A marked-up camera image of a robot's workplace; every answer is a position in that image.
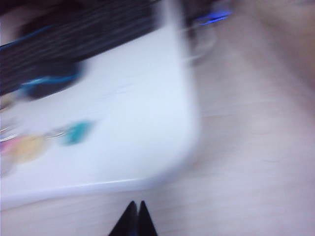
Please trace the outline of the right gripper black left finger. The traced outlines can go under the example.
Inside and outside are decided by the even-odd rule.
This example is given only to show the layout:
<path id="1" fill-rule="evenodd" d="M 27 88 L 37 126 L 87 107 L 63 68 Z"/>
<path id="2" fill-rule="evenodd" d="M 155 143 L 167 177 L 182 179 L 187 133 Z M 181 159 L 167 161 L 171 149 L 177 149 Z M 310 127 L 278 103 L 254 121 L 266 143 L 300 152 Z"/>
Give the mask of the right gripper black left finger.
<path id="1" fill-rule="evenodd" d="M 131 201 L 109 236 L 137 236 L 137 219 L 137 205 L 135 201 Z"/>

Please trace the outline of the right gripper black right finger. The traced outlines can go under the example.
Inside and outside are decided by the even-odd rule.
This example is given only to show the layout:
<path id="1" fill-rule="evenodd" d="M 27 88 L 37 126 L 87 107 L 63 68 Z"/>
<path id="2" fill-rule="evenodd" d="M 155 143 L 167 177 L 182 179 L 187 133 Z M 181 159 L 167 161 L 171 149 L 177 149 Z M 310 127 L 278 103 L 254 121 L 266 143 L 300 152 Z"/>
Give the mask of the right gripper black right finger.
<path id="1" fill-rule="evenodd" d="M 141 202 L 138 213 L 138 235 L 158 236 L 145 201 Z"/>

